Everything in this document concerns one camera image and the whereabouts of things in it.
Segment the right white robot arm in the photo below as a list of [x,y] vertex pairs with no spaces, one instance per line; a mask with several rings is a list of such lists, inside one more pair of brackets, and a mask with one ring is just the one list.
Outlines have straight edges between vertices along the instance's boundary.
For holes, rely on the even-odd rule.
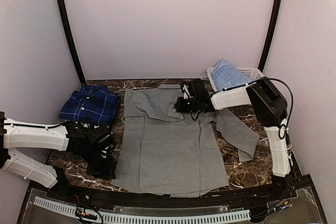
[[175,109],[184,114],[200,114],[242,105],[252,106],[269,140],[272,173],[276,177],[286,177],[292,168],[288,124],[293,105],[287,103],[274,81],[274,78],[263,77],[213,94],[208,92],[200,79],[183,82],[180,85],[183,95],[177,98]]

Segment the grey long sleeve shirt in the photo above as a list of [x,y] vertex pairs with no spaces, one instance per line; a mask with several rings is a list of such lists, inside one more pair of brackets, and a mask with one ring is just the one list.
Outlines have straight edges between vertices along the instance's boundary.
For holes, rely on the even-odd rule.
[[114,186],[132,193],[198,197],[228,186],[215,131],[238,149],[240,162],[254,158],[259,135],[224,109],[193,121],[178,113],[177,85],[130,90],[124,95],[124,134]]

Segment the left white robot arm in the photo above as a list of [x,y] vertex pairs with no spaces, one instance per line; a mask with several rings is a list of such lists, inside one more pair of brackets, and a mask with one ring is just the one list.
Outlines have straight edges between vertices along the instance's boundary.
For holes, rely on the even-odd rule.
[[1,112],[1,170],[53,188],[61,200],[69,201],[74,197],[74,189],[68,185],[64,171],[28,157],[19,148],[70,152],[86,162],[87,174],[100,179],[115,178],[111,156],[115,140],[107,126],[69,120],[56,125],[24,123],[6,118]]

